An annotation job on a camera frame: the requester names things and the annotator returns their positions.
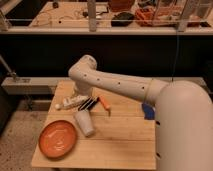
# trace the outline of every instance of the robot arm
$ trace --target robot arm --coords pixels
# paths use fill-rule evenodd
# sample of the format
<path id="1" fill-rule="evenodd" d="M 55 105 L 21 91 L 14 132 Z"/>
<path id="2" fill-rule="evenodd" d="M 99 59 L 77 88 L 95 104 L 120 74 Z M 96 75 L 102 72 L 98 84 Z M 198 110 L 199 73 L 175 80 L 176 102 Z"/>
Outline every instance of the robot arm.
<path id="1" fill-rule="evenodd" d="M 78 94 L 91 95 L 92 86 L 103 88 L 151 105 L 155 104 L 161 89 L 168 83 L 152 78 L 127 76 L 96 71 L 97 63 L 90 55 L 84 55 L 69 70 Z"/>
<path id="2" fill-rule="evenodd" d="M 92 86 L 155 105 L 157 171 L 213 171 L 213 104 L 188 81 L 160 80 L 96 71 L 83 56 L 69 70 L 75 91 L 91 95 Z"/>

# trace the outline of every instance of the orange bowl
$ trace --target orange bowl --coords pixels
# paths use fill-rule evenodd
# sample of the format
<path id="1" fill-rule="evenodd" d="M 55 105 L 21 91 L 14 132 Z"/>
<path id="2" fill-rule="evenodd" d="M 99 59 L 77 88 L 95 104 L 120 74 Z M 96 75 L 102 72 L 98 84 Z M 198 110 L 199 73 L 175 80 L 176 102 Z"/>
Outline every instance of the orange bowl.
<path id="1" fill-rule="evenodd" d="M 40 134 L 39 148 L 49 158 L 62 157 L 74 147 L 77 133 L 73 124 L 58 120 L 47 125 Z"/>

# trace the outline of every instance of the floor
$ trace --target floor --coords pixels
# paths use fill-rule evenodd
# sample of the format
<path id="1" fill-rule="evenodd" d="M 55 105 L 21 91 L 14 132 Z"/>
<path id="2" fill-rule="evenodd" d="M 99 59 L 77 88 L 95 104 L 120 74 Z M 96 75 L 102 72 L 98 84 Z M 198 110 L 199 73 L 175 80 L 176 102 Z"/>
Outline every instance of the floor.
<path id="1" fill-rule="evenodd" d="M 0 138 L 0 171 L 51 170 L 30 165 L 48 107 L 49 103 L 35 104 L 29 111 L 20 103 Z"/>

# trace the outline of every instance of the wooden tabletop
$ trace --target wooden tabletop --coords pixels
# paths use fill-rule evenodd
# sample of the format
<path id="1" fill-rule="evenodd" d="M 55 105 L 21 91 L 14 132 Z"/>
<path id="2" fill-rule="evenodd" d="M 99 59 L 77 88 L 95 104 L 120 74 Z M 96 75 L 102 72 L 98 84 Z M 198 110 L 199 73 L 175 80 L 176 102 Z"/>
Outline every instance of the wooden tabletop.
<path id="1" fill-rule="evenodd" d="M 32 167 L 155 170 L 154 121 L 144 120 L 141 103 L 94 88 L 93 96 L 102 95 L 109 102 L 111 116 L 96 104 L 90 112 L 95 134 L 86 138 L 73 119 L 76 108 L 57 111 L 54 107 L 72 95 L 73 85 L 72 81 L 59 82 L 44 126 L 56 120 L 71 122 L 78 134 L 76 145 L 60 160 L 46 158 L 37 146 Z"/>

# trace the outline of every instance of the white cup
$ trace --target white cup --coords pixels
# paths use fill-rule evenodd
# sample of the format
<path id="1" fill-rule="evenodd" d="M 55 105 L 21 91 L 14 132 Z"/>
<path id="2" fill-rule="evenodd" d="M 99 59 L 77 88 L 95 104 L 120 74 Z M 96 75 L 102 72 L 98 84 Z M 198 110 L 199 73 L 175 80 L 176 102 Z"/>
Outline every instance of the white cup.
<path id="1" fill-rule="evenodd" d="M 76 112 L 74 114 L 74 118 L 86 137 L 92 135 L 95 132 L 88 110 L 80 110 Z"/>

